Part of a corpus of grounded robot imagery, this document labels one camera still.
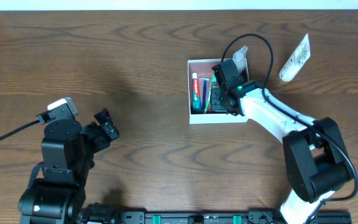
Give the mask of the green white toothbrush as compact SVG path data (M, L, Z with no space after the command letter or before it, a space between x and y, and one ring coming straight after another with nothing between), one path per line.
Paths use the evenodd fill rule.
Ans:
M209 87L208 87L208 94L207 99L206 99L206 104L205 104L205 108L204 108L204 114L206 114L208 112L209 109L209 104L211 101L211 92L212 92L212 87L214 86L214 83L216 83L216 77L215 75L213 75L210 79L209 79Z

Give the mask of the clear foam soap pump bottle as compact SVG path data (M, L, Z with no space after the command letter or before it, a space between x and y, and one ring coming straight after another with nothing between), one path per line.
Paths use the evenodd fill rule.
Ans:
M242 73L247 68L246 53L248 46L244 45L240 50L234 53L232 60L237 67L237 71Z

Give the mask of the Colgate toothpaste tube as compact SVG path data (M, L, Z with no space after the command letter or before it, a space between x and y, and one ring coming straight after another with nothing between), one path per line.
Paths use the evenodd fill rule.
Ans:
M192 73L192 107L194 114L200 114L202 111L201 97L200 97L200 80L196 72Z

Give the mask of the blue disposable razor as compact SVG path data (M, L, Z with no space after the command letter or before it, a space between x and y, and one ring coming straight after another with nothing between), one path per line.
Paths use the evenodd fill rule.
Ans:
M211 79L207 78L207 77L201 77L200 80L203 82L203 94L202 94L202 110L203 113L206 114L207 113L207 97L209 96L208 92L209 92L209 87L211 84Z

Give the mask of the white box pink interior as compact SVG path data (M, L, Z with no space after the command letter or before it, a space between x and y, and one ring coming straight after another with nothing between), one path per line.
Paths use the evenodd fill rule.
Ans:
M188 104L189 104L189 123L190 124L219 124L219 123L246 123L246 116L234 116L226 113L215 113L211 108L206 114L197 114L193 112L193 81L192 74L197 73L198 78L211 78L213 76L212 67L219 64L220 59L201 59L187 61L188 76Z

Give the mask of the white lotion tube gold cap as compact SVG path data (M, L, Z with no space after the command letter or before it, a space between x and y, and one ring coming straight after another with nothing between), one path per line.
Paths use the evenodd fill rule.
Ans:
M311 56L309 35L306 34L278 74L280 83L291 82Z

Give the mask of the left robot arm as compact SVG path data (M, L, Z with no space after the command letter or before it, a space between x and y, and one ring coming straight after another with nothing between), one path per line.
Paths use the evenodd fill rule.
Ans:
M37 115L46 125L41 143L43 161L30 175L18 209L21 223L79 223L94 155L110 146L119 131L107 109L82 126L67 105Z

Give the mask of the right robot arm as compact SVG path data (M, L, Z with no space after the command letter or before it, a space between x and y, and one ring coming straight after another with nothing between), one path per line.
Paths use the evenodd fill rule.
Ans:
M351 199L358 191L358 176L337 123L305 116L274 97L265 83L247 80L247 70L230 59L212 68L220 103L233 115L259 123L283 144L291 192L279 212L284 223L312 221L333 194L353 180Z

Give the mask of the black mounting rail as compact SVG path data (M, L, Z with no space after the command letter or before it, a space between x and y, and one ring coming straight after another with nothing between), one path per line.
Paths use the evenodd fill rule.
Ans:
M90 224L285 224L278 210L253 209L236 212L148 212L118 210L111 205L89 204L75 223Z

